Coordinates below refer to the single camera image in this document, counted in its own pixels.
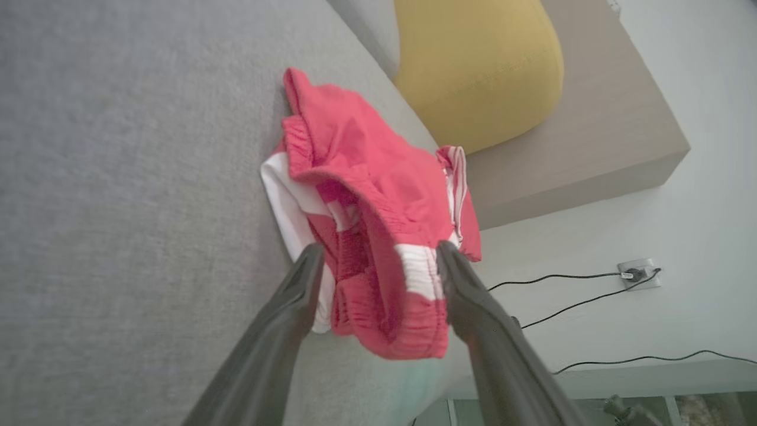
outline gray sofa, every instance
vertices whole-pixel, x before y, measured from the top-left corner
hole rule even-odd
[[[290,259],[258,169],[282,75],[436,145],[325,0],[10,0],[0,15],[0,418],[179,424]],[[288,424],[407,424],[465,374],[311,335]]]

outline sofa cushion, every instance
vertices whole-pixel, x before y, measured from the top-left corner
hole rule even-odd
[[[472,154],[556,107],[562,52],[539,0],[403,0],[397,19],[394,83],[440,145]]]
[[[329,3],[386,75],[394,77],[400,67],[400,31],[394,0],[329,0]]]
[[[410,143],[436,148],[323,1],[10,0],[3,8],[7,424],[186,416],[291,264],[258,174],[290,114],[286,67],[360,92]],[[336,354],[338,364],[329,362]],[[390,363],[333,336],[310,337],[300,357],[289,405],[292,421],[309,419],[299,424],[324,424],[334,412],[363,418],[354,410],[376,401],[365,418],[400,424],[422,407],[379,417],[382,395],[433,399],[405,377],[414,368],[441,374],[438,362]],[[381,374],[361,386],[368,371]],[[335,375],[343,377],[329,394],[312,388]],[[336,396],[324,412],[318,398]]]

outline white wall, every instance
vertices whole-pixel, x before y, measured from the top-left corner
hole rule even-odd
[[[663,287],[534,326],[547,366],[713,349],[757,359],[757,5],[619,0],[621,21],[692,146],[663,187],[486,230],[487,285],[654,258]],[[621,289],[548,280],[494,296],[523,324]]]

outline yellow cushion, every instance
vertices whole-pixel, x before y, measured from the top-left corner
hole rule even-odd
[[[440,145],[475,152],[543,121],[562,52],[539,0],[395,0],[394,84]]]

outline power cord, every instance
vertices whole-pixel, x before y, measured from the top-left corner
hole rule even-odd
[[[614,296],[614,295],[616,295],[616,294],[620,294],[620,293],[625,293],[625,292],[627,292],[627,291],[629,291],[629,290],[633,289],[633,288],[634,288],[634,287],[636,287],[636,286],[639,286],[639,285],[641,285],[641,284],[643,284],[643,283],[646,283],[647,281],[650,281],[650,280],[654,280],[654,279],[655,279],[655,277],[657,276],[657,274],[659,274],[659,272],[660,272],[660,271],[662,271],[662,269],[660,269],[660,268],[656,268],[656,269],[655,269],[655,272],[654,272],[654,274],[652,274],[652,276],[651,276],[651,277],[647,278],[646,280],[643,280],[643,281],[639,281],[638,283],[635,283],[634,285],[632,285],[632,286],[630,286],[630,287],[626,287],[626,288],[624,288],[623,290],[619,290],[619,291],[614,291],[614,292],[612,292],[612,293],[603,294],[602,296],[597,296],[597,297],[595,297],[595,298],[593,298],[593,299],[584,300],[583,302],[579,302],[579,303],[576,303],[575,305],[570,305],[570,306],[568,306],[567,308],[564,308],[564,309],[560,309],[559,311],[557,311],[557,312],[553,313],[552,315],[550,315],[550,316],[548,316],[548,317],[546,317],[546,318],[542,318],[542,319],[540,319],[539,321],[534,321],[534,322],[532,322],[532,323],[530,323],[530,324],[528,324],[528,325],[524,325],[524,326],[523,326],[523,330],[525,330],[526,328],[529,328],[529,327],[530,327],[530,326],[532,326],[532,325],[540,324],[540,323],[543,323],[543,322],[545,322],[545,321],[546,321],[546,320],[548,320],[548,319],[551,319],[551,318],[555,318],[555,317],[556,317],[557,315],[560,315],[560,314],[562,314],[563,312],[565,312],[565,311],[567,311],[567,310],[569,310],[569,309],[573,309],[573,308],[575,308],[575,307],[577,307],[577,306],[586,305],[587,303],[589,303],[589,302],[593,302],[593,301],[595,301],[595,300],[604,299],[604,298],[606,298],[606,297]]]
[[[723,357],[723,358],[728,358],[728,359],[735,359],[735,360],[737,360],[737,361],[744,361],[744,362],[749,362],[749,363],[751,363],[751,364],[755,364],[755,365],[757,365],[757,361],[754,361],[754,360],[752,360],[752,359],[747,359],[747,358],[739,358],[738,356],[730,356],[730,355],[724,355],[724,354],[722,354],[722,353],[719,353],[719,352],[715,352],[714,350],[703,349],[703,350],[700,350],[700,351],[696,351],[695,353],[692,353],[692,354],[690,354],[690,355],[681,356],[680,358],[665,358],[665,357],[663,357],[663,356],[652,356],[652,355],[648,355],[648,356],[639,356],[639,357],[637,357],[637,358],[632,358],[632,359],[624,359],[623,361],[583,361],[583,362],[576,362],[575,364],[570,364],[570,365],[568,365],[567,367],[563,367],[563,368],[559,369],[558,371],[555,371],[555,372],[554,372],[554,373],[552,373],[552,374],[554,374],[554,375],[556,375],[556,376],[557,376],[558,374],[560,374],[560,373],[564,372],[565,370],[569,370],[570,368],[573,368],[573,367],[575,367],[575,366],[577,366],[577,365],[587,365],[587,364],[591,364],[591,365],[614,365],[614,364],[626,364],[626,363],[628,363],[628,362],[634,362],[634,361],[638,361],[638,360],[640,360],[640,359],[659,359],[659,360],[662,360],[662,361],[683,361],[683,360],[685,360],[685,359],[689,359],[689,358],[691,358],[692,356],[697,356],[697,355],[699,355],[700,353],[711,353],[711,354],[713,354],[713,355],[721,356],[721,357]]]
[[[489,291],[492,291],[496,289],[499,286],[504,286],[507,284],[533,284],[538,283],[539,281],[546,280],[547,278],[581,278],[581,279],[587,279],[587,278],[600,278],[600,277],[612,277],[615,275],[620,275],[620,272],[610,272],[608,274],[598,274],[598,275],[562,275],[562,274],[552,274],[547,275],[546,277],[537,278],[536,280],[531,281],[505,281],[504,283],[499,283],[494,287],[491,287]]]
[[[616,294],[625,293],[625,292],[627,292],[627,291],[629,291],[629,290],[632,290],[632,289],[633,289],[633,288],[635,288],[636,286],[639,286],[639,285],[641,285],[641,284],[643,284],[643,283],[646,283],[646,282],[648,282],[648,281],[651,281],[651,280],[653,280],[653,279],[654,279],[654,278],[655,278],[655,277],[657,276],[657,274],[658,274],[658,273],[659,273],[660,271],[662,271],[662,269],[661,269],[661,268],[655,268],[655,270],[654,270],[654,272],[653,272],[652,276],[651,276],[651,277],[649,277],[649,278],[647,278],[646,280],[642,280],[642,281],[639,281],[638,283],[635,283],[635,284],[634,284],[634,285],[632,285],[632,286],[629,286],[629,287],[627,287],[627,288],[624,288],[623,290],[619,290],[619,291],[615,291],[615,292],[612,292],[612,293],[603,294],[602,296],[597,296],[597,297],[595,297],[595,298],[593,298],[593,299],[584,300],[583,302],[579,302],[579,303],[576,303],[576,304],[574,304],[574,305],[570,305],[570,306],[568,306],[567,308],[564,308],[564,309],[560,309],[559,311],[555,312],[554,314],[552,314],[552,315],[550,315],[550,316],[548,316],[548,317],[542,318],[542,319],[540,319],[539,321],[534,321],[534,322],[532,322],[532,323],[530,323],[530,324],[528,324],[528,325],[525,325],[525,326],[523,326],[523,328],[522,328],[522,329],[523,329],[523,330],[525,330],[526,328],[529,328],[529,327],[530,327],[530,326],[532,326],[532,325],[540,324],[540,323],[542,323],[542,322],[545,322],[546,320],[549,320],[549,319],[551,319],[551,318],[555,318],[555,317],[556,317],[557,315],[560,315],[560,314],[562,314],[563,312],[565,312],[565,311],[567,311],[567,310],[569,310],[569,309],[573,309],[573,308],[575,308],[575,307],[577,307],[577,306],[585,305],[585,304],[587,304],[587,303],[589,303],[589,302],[594,302],[595,300],[604,299],[605,297],[614,296],[614,295],[616,295]],[[491,288],[490,288],[490,289],[489,289],[488,291],[492,291],[492,290],[494,290],[494,289],[496,289],[496,288],[498,288],[498,287],[500,287],[500,286],[504,286],[504,285],[507,285],[507,284],[533,284],[533,283],[538,283],[539,281],[542,281],[542,280],[546,280],[547,278],[578,278],[578,279],[589,279],[589,278],[599,278],[599,277],[611,277],[611,276],[614,276],[614,275],[623,275],[623,274],[621,274],[621,273],[619,273],[619,272],[611,272],[611,273],[608,273],[608,274],[597,274],[597,275],[563,275],[563,274],[551,274],[551,275],[546,275],[546,276],[544,276],[544,277],[541,277],[541,278],[537,278],[536,280],[531,280],[531,281],[505,281],[504,283],[499,283],[499,284],[497,284],[496,286],[494,286],[494,287],[491,287]],[[555,371],[555,372],[553,372],[552,374],[554,374],[554,375],[556,375],[556,376],[557,376],[558,374],[560,374],[560,373],[563,373],[564,371],[566,371],[566,370],[569,370],[570,368],[576,367],[576,366],[578,366],[578,365],[616,365],[616,364],[626,364],[626,363],[629,363],[629,362],[639,361],[640,359],[659,359],[659,360],[661,360],[661,361],[683,361],[683,360],[685,360],[685,359],[689,359],[689,358],[691,358],[691,357],[693,357],[693,356],[697,356],[697,355],[699,355],[699,354],[701,354],[701,353],[711,353],[711,354],[713,354],[713,355],[717,355],[717,356],[720,356],[720,357],[722,357],[722,358],[726,358],[726,359],[734,359],[734,360],[736,360],[736,361],[744,361],[744,362],[749,362],[749,363],[751,363],[751,364],[755,364],[755,365],[757,365],[757,361],[754,361],[754,360],[752,360],[752,359],[748,359],[748,358],[740,358],[740,357],[738,357],[738,356],[730,356],[730,355],[724,355],[724,354],[722,354],[722,353],[719,353],[719,352],[716,352],[716,351],[714,351],[714,350],[709,350],[709,349],[702,349],[702,350],[700,350],[700,351],[696,351],[695,353],[692,353],[692,354],[690,354],[690,355],[687,355],[687,356],[681,356],[680,358],[665,358],[665,357],[662,357],[662,356],[652,356],[652,355],[648,355],[648,356],[639,356],[639,357],[637,357],[637,358],[632,358],[632,359],[624,359],[624,360],[622,360],[622,361],[583,361],[583,362],[576,362],[575,364],[570,364],[570,365],[568,365],[568,366],[566,366],[566,367],[563,367],[563,368],[559,369],[558,371]]]

